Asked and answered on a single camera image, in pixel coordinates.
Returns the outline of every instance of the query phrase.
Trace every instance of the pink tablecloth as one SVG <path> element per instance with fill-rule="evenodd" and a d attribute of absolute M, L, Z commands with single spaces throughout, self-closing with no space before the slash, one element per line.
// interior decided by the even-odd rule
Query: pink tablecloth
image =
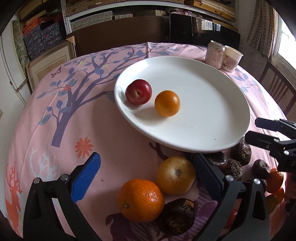
<path fill-rule="evenodd" d="M 155 56 L 202 61 L 205 53 L 205 48 L 190 45 L 145 43 L 79 57 L 49 73 L 25 107 L 8 155 L 5 202 L 13 229 L 22 236 L 25 204 L 35 177 L 56 180 L 63 173 L 71 173 L 95 151 L 101 155 L 101 168 L 78 206 L 102 240 L 191 240 L 216 207 L 216 202 L 205 189 L 197 188 L 196 182 L 185 197 L 195 201 L 197 217 L 194 226 L 183 235 L 168 237 L 159 232 L 155 223 L 136 224 L 119 213 L 116 194 L 122 184 L 134 178 L 155 181 L 156 169 L 163 159 L 182 153 L 160 146 L 128 124 L 116 107 L 113 88 L 119 74 L 136 61 Z M 285 118 L 257 80 L 241 67 L 225 74 L 249 102 L 250 130 L 286 139 L 254 125 L 256 117 Z M 256 159 L 277 166 L 267 151 L 252 147 L 252 152 L 251 163 L 244 168 L 244 180 L 251 177 L 249 167 Z M 166 197 L 166 202 L 175 198 Z M 58 203 L 54 204 L 65 231 L 71 234 Z M 285 215 L 283 205 L 271 215 L 272 235 Z"/>

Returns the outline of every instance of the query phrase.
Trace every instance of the white plate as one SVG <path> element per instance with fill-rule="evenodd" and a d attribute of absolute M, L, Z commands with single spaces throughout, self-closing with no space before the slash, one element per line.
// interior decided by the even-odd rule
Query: white plate
<path fill-rule="evenodd" d="M 136 79 L 152 87 L 142 106 L 130 104 L 125 91 Z M 156 96 L 164 90 L 180 98 L 179 112 L 160 116 Z M 114 87 L 116 104 L 139 132 L 165 146 L 187 152 L 217 152 L 236 145 L 250 125 L 249 104 L 237 85 L 215 68 L 188 58 L 161 56 L 144 59 L 125 69 Z"/>

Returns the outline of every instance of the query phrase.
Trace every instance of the metal screw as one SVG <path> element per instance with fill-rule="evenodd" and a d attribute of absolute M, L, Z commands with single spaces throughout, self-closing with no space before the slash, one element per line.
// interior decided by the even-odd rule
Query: metal screw
<path fill-rule="evenodd" d="M 40 182 L 40 178 L 38 178 L 38 177 L 35 178 L 33 182 L 34 182 L 35 184 L 39 183 L 39 182 Z"/>
<path fill-rule="evenodd" d="M 69 178 L 69 175 L 68 174 L 63 174 L 63 175 L 61 175 L 61 180 L 62 181 L 65 181 L 65 180 L 67 180 Z"/>
<path fill-rule="evenodd" d="M 260 182 L 259 179 L 255 178 L 255 179 L 254 179 L 254 183 L 257 184 L 257 185 L 259 185 L 261 182 Z"/>
<path fill-rule="evenodd" d="M 233 178 L 233 176 L 231 176 L 231 175 L 227 175 L 227 176 L 226 176 L 226 180 L 228 180 L 228 181 L 230 181 L 230 182 L 233 181 L 233 179 L 234 179 L 234 178 Z"/>

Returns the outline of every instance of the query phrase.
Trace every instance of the small orange fruit on plate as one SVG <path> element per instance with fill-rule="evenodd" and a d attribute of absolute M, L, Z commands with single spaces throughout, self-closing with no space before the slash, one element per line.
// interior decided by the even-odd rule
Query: small orange fruit on plate
<path fill-rule="evenodd" d="M 278 203 L 276 196 L 274 195 L 267 196 L 266 203 L 267 203 L 268 213 L 271 214 L 275 210 Z"/>
<path fill-rule="evenodd" d="M 154 105 L 160 115 L 171 117 L 179 111 L 180 99 L 176 93 L 166 90 L 156 96 Z"/>
<path fill-rule="evenodd" d="M 285 197 L 285 191 L 283 188 L 280 188 L 273 195 L 276 196 L 277 204 L 279 205 Z"/>
<path fill-rule="evenodd" d="M 159 166 L 156 183 L 164 194 L 183 195 L 190 189 L 195 175 L 190 161 L 181 156 L 174 156 Z"/>
<path fill-rule="evenodd" d="M 134 179 L 126 182 L 117 194 L 117 206 L 128 220 L 148 223 L 155 220 L 165 205 L 163 194 L 151 181 Z"/>
<path fill-rule="evenodd" d="M 277 168 L 272 168 L 270 170 L 270 176 L 268 179 L 266 179 L 267 188 L 266 191 L 269 193 L 275 193 L 278 191 L 284 181 L 284 175 L 282 172 L 279 172 Z"/>

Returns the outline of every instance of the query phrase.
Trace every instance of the curtain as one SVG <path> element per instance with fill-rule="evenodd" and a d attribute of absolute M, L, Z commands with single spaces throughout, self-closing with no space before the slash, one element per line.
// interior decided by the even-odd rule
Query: curtain
<path fill-rule="evenodd" d="M 266 0 L 256 0 L 255 13 L 247 43 L 259 50 L 263 56 L 269 58 L 273 51 L 274 38 L 274 9 Z"/>

